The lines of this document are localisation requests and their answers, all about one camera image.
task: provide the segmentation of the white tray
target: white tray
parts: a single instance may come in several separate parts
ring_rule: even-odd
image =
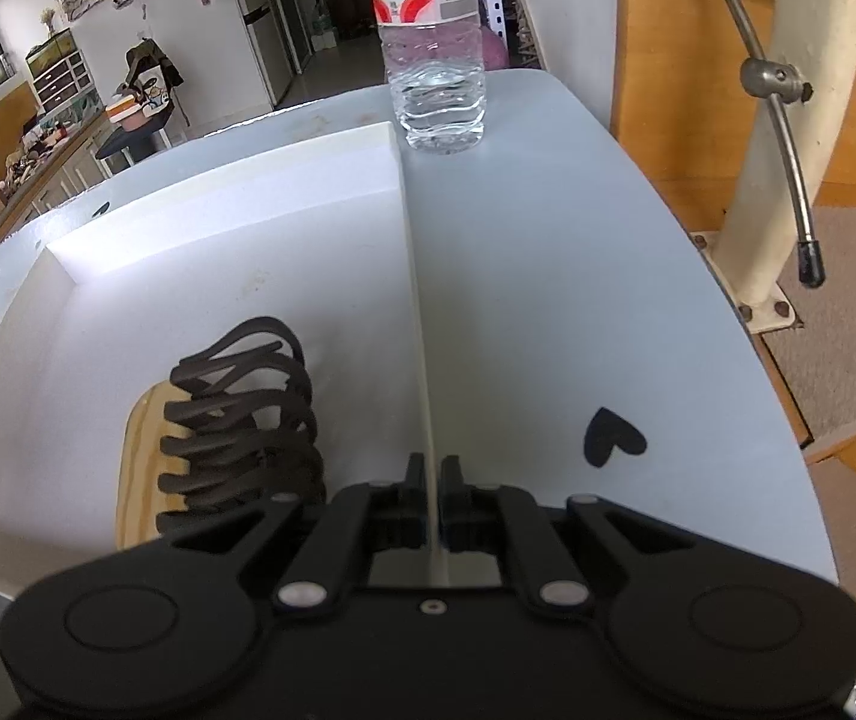
[[[333,493],[427,448],[389,124],[295,143],[132,202],[42,252],[0,326],[0,594],[109,553],[124,425],[244,319],[305,348]]]

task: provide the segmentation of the wooden countertop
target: wooden countertop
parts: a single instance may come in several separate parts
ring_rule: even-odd
[[[104,124],[105,121],[107,121],[107,114],[104,112],[86,119],[81,124],[81,128],[62,141],[63,146],[57,148],[47,158],[47,164],[25,184],[19,186],[15,194],[9,197],[7,205],[0,213],[0,242],[11,233],[11,228],[21,218],[21,214],[28,208],[28,205],[31,205],[31,201],[38,196],[42,187],[55,177],[61,167],[64,167],[64,164],[81,147],[90,133]]]
[[[66,138],[64,146],[60,146],[60,148],[57,148],[57,150],[52,153],[47,161],[47,165],[42,167],[41,170],[38,170],[38,172],[28,180],[28,183],[18,187],[18,191],[15,191],[15,194],[12,194],[11,198],[7,202],[7,207],[5,207],[4,211],[0,214],[0,242],[7,237],[11,228],[14,226],[14,223],[16,223],[18,218],[21,218],[21,214],[28,208],[31,201],[38,196],[42,186],[47,184],[47,182],[49,182],[52,177],[61,170],[61,167],[64,167],[64,164],[84,143],[88,135],[91,133],[91,130],[95,127],[99,127],[100,124],[104,124],[106,119],[107,114],[104,112],[101,112],[90,119],[86,119],[86,121],[81,124],[81,129]]]

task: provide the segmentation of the black heart marker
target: black heart marker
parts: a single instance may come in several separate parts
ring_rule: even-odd
[[[647,450],[647,439],[626,419],[601,408],[584,433],[584,459],[601,469],[610,460],[615,447],[628,455],[642,455]]]

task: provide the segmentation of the white table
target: white table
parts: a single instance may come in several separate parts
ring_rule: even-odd
[[[834,578],[784,412],[727,298],[641,172],[558,81],[490,74],[487,132],[461,154],[402,147],[438,457],[544,504],[600,493]],[[190,175],[391,120],[385,87],[158,154],[0,245],[0,321],[42,246]],[[593,469],[606,407],[647,452]],[[404,466],[399,458],[399,473]]]

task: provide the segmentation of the plastic water bottle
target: plastic water bottle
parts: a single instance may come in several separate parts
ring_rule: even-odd
[[[450,154],[484,134],[484,61],[477,0],[374,0],[407,143]]]

